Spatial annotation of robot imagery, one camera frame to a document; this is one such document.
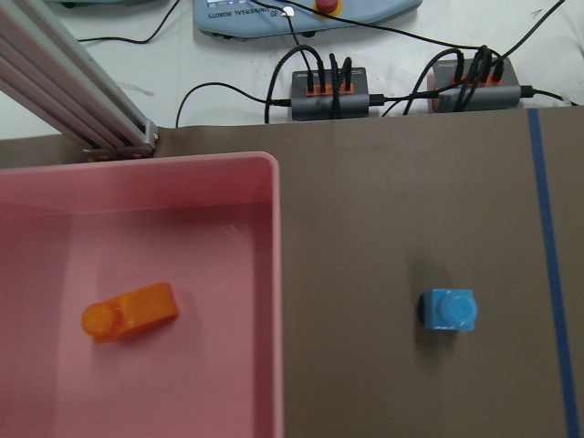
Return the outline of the small blue block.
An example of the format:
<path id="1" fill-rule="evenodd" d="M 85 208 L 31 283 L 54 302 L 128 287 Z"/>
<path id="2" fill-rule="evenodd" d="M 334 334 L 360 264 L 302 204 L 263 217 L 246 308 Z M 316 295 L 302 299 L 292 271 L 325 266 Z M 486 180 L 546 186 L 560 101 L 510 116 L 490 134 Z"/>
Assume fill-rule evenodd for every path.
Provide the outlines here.
<path id="1" fill-rule="evenodd" d="M 422 324 L 426 329 L 472 331 L 478 304 L 471 289 L 435 288 L 422 294 Z"/>

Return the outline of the orange block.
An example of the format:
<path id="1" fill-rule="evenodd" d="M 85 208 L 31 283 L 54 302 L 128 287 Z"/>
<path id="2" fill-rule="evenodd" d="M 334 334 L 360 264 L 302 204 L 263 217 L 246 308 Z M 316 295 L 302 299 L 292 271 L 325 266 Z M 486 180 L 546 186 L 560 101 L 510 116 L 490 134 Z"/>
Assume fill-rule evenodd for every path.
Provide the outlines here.
<path id="1" fill-rule="evenodd" d="M 179 315 L 171 286 L 161 282 L 91 304 L 81 316 L 81 327 L 96 343 L 117 342 L 158 328 Z"/>

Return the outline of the pink plastic box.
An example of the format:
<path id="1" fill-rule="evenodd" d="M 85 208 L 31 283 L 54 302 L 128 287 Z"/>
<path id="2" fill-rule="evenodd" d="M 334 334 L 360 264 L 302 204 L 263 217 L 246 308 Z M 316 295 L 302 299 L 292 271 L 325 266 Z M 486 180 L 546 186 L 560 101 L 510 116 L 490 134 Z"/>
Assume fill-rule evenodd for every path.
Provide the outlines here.
<path id="1" fill-rule="evenodd" d="M 1 174 L 4 437 L 280 437 L 264 152 Z"/>

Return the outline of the grey orange usb hub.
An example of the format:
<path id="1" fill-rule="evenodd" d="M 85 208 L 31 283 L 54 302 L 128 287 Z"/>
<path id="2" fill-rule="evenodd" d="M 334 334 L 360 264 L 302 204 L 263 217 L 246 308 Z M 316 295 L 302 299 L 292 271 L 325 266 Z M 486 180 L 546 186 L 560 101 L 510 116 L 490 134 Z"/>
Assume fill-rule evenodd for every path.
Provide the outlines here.
<path id="1" fill-rule="evenodd" d="M 338 104 L 334 103 L 331 70 L 325 71 L 325 88 L 313 74 L 314 90 L 308 90 L 308 72 L 294 71 L 291 79 L 291 118 L 294 121 L 356 119 L 369 116 L 370 94 L 366 68 L 352 68 L 349 86 L 340 74 Z"/>
<path id="2" fill-rule="evenodd" d="M 453 85 L 456 64 L 455 59 L 439 60 L 427 78 L 428 89 L 443 89 Z M 459 85 L 441 92 L 438 97 L 429 100 L 428 109 L 434 113 L 455 112 L 461 88 Z M 475 87 L 470 83 L 461 105 L 463 111 L 506 110 L 515 108 L 520 97 L 521 86 L 515 69 L 511 61 L 506 59 L 501 78 L 495 81 L 494 73 L 491 72 L 486 82 L 477 82 Z"/>

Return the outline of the teach pendant with red button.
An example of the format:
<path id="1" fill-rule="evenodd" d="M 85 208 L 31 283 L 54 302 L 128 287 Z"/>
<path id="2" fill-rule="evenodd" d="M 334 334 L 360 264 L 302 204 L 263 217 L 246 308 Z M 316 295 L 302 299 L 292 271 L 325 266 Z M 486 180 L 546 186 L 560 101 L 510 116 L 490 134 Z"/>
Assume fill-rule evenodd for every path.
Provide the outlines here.
<path id="1" fill-rule="evenodd" d="M 417 9 L 420 1 L 193 1 L 193 24 L 219 37 L 311 34 L 377 25 Z"/>

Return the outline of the aluminium frame post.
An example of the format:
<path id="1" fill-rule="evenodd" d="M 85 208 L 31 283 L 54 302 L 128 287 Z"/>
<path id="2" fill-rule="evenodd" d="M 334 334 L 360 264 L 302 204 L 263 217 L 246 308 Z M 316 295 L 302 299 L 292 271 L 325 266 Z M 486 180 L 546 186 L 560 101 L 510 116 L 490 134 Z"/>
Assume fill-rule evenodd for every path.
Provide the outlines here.
<path id="1" fill-rule="evenodd" d="M 96 161 L 155 153 L 157 126 L 42 1 L 1 4 L 1 90 Z"/>

